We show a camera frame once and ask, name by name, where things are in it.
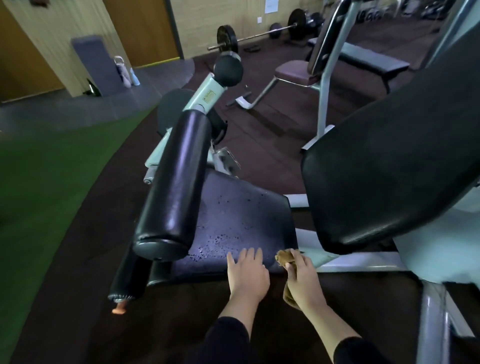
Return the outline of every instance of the wooden door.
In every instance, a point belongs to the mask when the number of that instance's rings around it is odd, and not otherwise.
[[[58,77],[0,0],[0,101],[60,88]]]
[[[104,0],[133,67],[179,56],[164,0]]]

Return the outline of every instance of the left hand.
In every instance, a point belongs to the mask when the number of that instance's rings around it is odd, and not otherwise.
[[[267,294],[270,287],[270,276],[263,265],[263,252],[258,248],[242,249],[237,263],[232,253],[227,254],[228,284],[230,297],[242,296],[258,304]]]

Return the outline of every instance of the green artificial turf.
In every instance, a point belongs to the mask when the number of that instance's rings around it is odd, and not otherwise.
[[[0,141],[0,364],[9,362],[44,275],[86,194],[148,113]]]

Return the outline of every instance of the towel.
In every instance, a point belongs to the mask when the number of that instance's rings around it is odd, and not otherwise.
[[[286,263],[290,263],[295,270],[295,273],[297,272],[297,265],[295,264],[295,258],[293,257],[293,254],[291,253],[290,250],[280,250],[276,255],[275,255],[275,260],[283,267],[285,268]],[[285,283],[285,288],[283,289],[283,300],[288,303],[290,306],[296,308],[297,310],[300,310],[300,307],[297,305],[295,300],[293,299],[292,293],[290,292],[290,289],[288,289],[288,284]]]

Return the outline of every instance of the black sleeve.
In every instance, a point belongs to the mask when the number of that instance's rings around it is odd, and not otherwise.
[[[221,317],[207,332],[192,364],[247,364],[250,358],[248,331],[239,320]]]
[[[341,341],[333,354],[334,364],[390,364],[377,348],[362,338]]]

